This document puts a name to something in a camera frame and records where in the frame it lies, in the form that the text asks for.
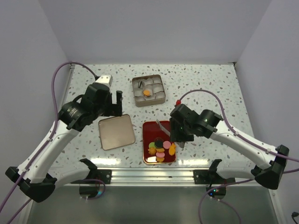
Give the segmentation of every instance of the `green candy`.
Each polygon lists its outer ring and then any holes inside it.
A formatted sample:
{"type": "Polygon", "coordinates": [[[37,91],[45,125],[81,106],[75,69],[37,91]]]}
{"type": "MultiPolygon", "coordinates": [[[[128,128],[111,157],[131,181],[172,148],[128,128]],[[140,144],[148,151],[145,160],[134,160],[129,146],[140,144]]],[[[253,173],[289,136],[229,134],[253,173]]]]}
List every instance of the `green candy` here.
{"type": "Polygon", "coordinates": [[[151,143],[149,144],[149,148],[156,148],[155,143],[154,143],[154,142],[151,142],[151,143]]]}

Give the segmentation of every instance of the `gray wall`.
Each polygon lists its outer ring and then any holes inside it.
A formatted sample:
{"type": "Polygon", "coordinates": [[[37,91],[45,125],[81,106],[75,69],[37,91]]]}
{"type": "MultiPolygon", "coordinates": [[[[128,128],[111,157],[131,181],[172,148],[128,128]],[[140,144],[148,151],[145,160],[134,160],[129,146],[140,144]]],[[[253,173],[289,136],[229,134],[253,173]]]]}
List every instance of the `gray wall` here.
{"type": "Polygon", "coordinates": [[[67,57],[84,63],[227,63],[271,0],[39,0],[67,57]]]}
{"type": "MultiPolygon", "coordinates": [[[[256,137],[284,144],[299,158],[299,1],[273,0],[237,63],[237,75],[256,137]]],[[[288,162],[287,169],[299,164],[288,162]]],[[[278,192],[289,223],[299,212],[298,173],[278,192]]]]}
{"type": "MultiPolygon", "coordinates": [[[[0,200],[13,185],[4,175],[24,161],[53,122],[50,83],[53,71],[66,61],[64,52],[37,0],[0,1],[0,200]]],[[[57,96],[66,72],[57,77],[57,96]]],[[[7,221],[23,204],[15,191],[0,215],[7,221]]]]}

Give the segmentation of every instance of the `terrazzo surface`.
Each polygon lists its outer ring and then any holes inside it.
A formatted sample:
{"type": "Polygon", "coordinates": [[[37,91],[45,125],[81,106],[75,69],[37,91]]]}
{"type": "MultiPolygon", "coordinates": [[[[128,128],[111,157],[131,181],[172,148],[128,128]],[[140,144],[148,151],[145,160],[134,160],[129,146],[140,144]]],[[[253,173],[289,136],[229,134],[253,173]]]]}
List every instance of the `terrazzo surface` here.
{"type": "MultiPolygon", "coordinates": [[[[123,92],[123,114],[131,117],[136,141],[134,144],[104,151],[99,139],[98,118],[74,138],[60,154],[53,166],[63,166],[82,158],[92,160],[98,167],[110,168],[207,168],[214,159],[224,161],[249,160],[233,149],[213,140],[195,138],[187,142],[185,148],[177,147],[177,161],[168,164],[148,165],[143,161],[142,125],[146,121],[169,120],[175,102],[184,93],[193,89],[205,89],[214,92],[222,101],[229,122],[249,135],[253,135],[243,97],[233,65],[186,65],[186,64],[103,64],[89,65],[97,75],[113,76],[111,91],[116,101],[115,91],[123,92]],[[166,93],[166,102],[161,105],[136,107],[133,97],[132,78],[159,74],[166,93]]],[[[71,79],[66,102],[83,94],[93,76],[81,66],[76,65],[71,79]]],[[[204,109],[221,113],[213,96],[195,92],[184,98],[186,104],[198,114],[204,109]]]]}

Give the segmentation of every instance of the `cookie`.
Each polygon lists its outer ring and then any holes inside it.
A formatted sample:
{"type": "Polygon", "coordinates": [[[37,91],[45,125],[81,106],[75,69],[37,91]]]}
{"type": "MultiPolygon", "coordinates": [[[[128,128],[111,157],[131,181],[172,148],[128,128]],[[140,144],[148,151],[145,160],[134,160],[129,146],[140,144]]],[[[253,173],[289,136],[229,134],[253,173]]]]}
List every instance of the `cookie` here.
{"type": "Polygon", "coordinates": [[[157,151],[158,153],[163,153],[165,150],[164,150],[163,148],[156,148],[156,151],[157,151]]]}
{"type": "Polygon", "coordinates": [[[156,160],[157,160],[157,162],[163,162],[163,161],[164,161],[164,158],[156,157],[156,160]]]}
{"type": "Polygon", "coordinates": [[[156,140],[155,141],[155,147],[156,148],[163,148],[163,141],[162,140],[156,140]]]}
{"type": "Polygon", "coordinates": [[[149,151],[149,154],[150,154],[150,155],[155,155],[156,152],[157,152],[157,151],[156,151],[156,148],[154,148],[154,147],[149,148],[148,151],[149,151]]]}

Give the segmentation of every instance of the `red tray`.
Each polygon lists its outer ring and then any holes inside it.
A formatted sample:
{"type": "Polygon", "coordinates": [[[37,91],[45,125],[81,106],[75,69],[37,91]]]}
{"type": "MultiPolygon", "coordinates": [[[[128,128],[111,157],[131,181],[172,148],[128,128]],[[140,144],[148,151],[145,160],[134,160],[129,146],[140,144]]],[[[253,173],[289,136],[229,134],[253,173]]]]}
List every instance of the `red tray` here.
{"type": "MultiPolygon", "coordinates": [[[[160,121],[160,123],[168,130],[170,131],[170,123],[169,121],[160,121]]],[[[156,156],[149,154],[149,144],[151,142],[155,142],[155,140],[162,139],[163,141],[170,141],[170,137],[165,134],[159,127],[159,125],[154,122],[145,122],[143,124],[142,129],[143,134],[143,160],[147,164],[158,164],[158,163],[170,163],[176,161],[176,154],[169,155],[168,149],[165,149],[165,157],[163,162],[157,162],[156,156]]]]}

